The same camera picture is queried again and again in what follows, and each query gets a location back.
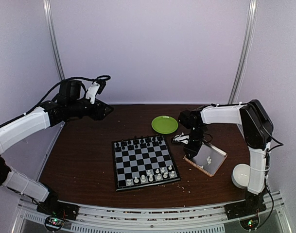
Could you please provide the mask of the metal wooden tray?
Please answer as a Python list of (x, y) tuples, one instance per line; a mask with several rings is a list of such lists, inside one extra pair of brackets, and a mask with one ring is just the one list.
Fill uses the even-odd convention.
[(211, 143), (203, 143), (193, 158), (184, 156), (184, 160), (209, 177), (213, 177), (227, 158), (227, 153)]

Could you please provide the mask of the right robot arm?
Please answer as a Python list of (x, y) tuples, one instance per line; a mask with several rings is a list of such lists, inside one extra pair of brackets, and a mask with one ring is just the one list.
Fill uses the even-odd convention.
[(256, 196), (264, 191), (269, 169), (268, 155), (273, 140), (273, 123), (259, 100), (237, 104), (211, 104), (192, 111), (180, 112), (178, 122), (190, 132), (185, 140), (184, 152), (191, 162), (205, 144), (205, 133), (211, 124), (225, 126), (218, 139), (225, 145), (249, 151), (250, 177), (247, 191)]

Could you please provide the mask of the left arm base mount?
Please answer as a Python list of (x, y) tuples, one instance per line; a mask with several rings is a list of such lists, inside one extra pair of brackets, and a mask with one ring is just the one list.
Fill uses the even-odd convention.
[(76, 220), (79, 212), (79, 206), (58, 202), (56, 210), (49, 210), (44, 204), (37, 204), (38, 212), (47, 215), (44, 220), (44, 227), (50, 232), (61, 230), (70, 220)]

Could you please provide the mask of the white chess piece tall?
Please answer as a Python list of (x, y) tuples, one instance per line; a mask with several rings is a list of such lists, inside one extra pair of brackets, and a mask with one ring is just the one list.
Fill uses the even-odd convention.
[(154, 180), (154, 177), (153, 177), (153, 175), (152, 175), (152, 174), (150, 174), (150, 175), (149, 175), (149, 178), (148, 178), (148, 180), (149, 180), (150, 182), (152, 182), (152, 181)]

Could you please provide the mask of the black white chessboard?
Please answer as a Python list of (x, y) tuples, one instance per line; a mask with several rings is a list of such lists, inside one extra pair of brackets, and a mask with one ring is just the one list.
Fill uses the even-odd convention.
[[(173, 183), (181, 180), (174, 157), (163, 135), (153, 135), (146, 137), (134, 137), (132, 139), (119, 140), (112, 142), (113, 171), (115, 187), (117, 192), (140, 189), (153, 185)], [(163, 178), (165, 172), (160, 169), (164, 167), (168, 173), (167, 178)], [(159, 169), (161, 180), (157, 180), (155, 170)], [(147, 170), (151, 171), (154, 180), (148, 180)], [(175, 176), (171, 177), (170, 172), (174, 171)], [(146, 183), (142, 183), (141, 175), (145, 175)], [(132, 179), (131, 186), (126, 185), (126, 180)]]

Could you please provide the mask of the white bishop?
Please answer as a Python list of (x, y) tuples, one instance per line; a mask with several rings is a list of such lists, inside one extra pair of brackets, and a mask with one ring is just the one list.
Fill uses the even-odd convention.
[(141, 180), (142, 183), (146, 183), (146, 177), (145, 177), (145, 175), (141, 175), (140, 180)]

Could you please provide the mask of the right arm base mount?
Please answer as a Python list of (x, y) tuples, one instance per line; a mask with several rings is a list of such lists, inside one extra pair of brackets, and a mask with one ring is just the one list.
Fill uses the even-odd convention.
[(224, 208), (227, 219), (238, 218), (240, 226), (247, 231), (256, 230), (260, 226), (259, 213), (267, 209), (265, 204), (260, 204), (256, 207), (246, 206), (246, 201), (226, 204)]

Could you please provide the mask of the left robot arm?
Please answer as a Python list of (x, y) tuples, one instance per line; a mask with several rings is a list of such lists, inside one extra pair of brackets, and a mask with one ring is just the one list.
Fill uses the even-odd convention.
[(97, 78), (71, 77), (55, 84), (30, 110), (0, 125), (0, 186), (42, 203), (52, 216), (62, 211), (56, 194), (6, 163), (4, 156), (41, 131), (61, 123), (89, 117), (103, 120), (113, 107), (97, 99), (110, 80), (109, 75)]

